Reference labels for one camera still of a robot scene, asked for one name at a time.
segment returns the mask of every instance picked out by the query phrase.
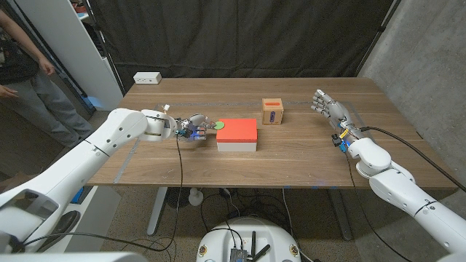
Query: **blue object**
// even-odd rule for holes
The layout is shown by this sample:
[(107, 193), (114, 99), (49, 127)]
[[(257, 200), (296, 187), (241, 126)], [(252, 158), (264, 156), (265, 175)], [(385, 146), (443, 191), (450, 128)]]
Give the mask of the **blue object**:
[(176, 130), (176, 134), (177, 134), (177, 135), (185, 135), (185, 134), (186, 134), (186, 130)]
[(347, 152), (347, 147), (344, 146), (344, 143), (341, 143), (339, 147), (340, 147), (341, 152), (343, 152), (343, 153)]
[(78, 191), (78, 193), (73, 197), (73, 199), (71, 200), (72, 204), (77, 204), (78, 203), (79, 197), (81, 196), (83, 190), (84, 190), (84, 188), (81, 188)]

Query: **small wooden box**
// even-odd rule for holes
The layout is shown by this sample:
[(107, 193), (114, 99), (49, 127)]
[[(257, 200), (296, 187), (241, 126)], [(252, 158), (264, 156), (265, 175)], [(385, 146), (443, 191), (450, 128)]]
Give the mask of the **small wooden box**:
[(262, 124), (282, 124), (281, 98), (262, 98)]

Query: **red lid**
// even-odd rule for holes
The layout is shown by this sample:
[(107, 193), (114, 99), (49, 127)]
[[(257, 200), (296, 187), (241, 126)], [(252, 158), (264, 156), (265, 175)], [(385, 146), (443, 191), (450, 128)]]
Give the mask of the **red lid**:
[(225, 127), (217, 130), (219, 143), (256, 143), (256, 119), (219, 119)]

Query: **table leg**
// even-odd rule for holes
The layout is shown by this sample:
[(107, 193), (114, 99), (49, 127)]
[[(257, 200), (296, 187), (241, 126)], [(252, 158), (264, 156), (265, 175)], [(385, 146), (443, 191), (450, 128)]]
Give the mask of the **table leg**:
[(352, 239), (350, 222), (348, 222), (347, 211), (341, 197), (341, 192), (338, 189), (327, 190), (330, 200), (332, 201), (333, 210), (335, 210), (336, 219), (340, 226), (341, 236), (344, 240)]
[(155, 231), (159, 225), (160, 215), (165, 203), (165, 195), (167, 194), (167, 187), (159, 187), (157, 196), (155, 197), (154, 207), (152, 208), (151, 219), (149, 220), (149, 226), (147, 228), (147, 234), (154, 236)]

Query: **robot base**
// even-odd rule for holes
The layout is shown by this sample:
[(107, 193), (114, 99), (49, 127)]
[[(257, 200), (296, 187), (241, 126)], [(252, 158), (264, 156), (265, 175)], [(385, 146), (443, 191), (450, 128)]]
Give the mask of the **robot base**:
[[(298, 245), (294, 238), (285, 229), (274, 223), (261, 218), (241, 217), (229, 220), (228, 224), (231, 229), (240, 234), (243, 241), (243, 250), (247, 250), (248, 255), (251, 254), (253, 231), (256, 232), (256, 254), (266, 245), (270, 245), (270, 248), (258, 261), (301, 261)], [(215, 227), (215, 229), (227, 228), (226, 223)], [(196, 261), (230, 261), (230, 252), (234, 248), (232, 233), (237, 249), (240, 249), (240, 237), (236, 233), (230, 230), (211, 231), (202, 238), (197, 250)]]

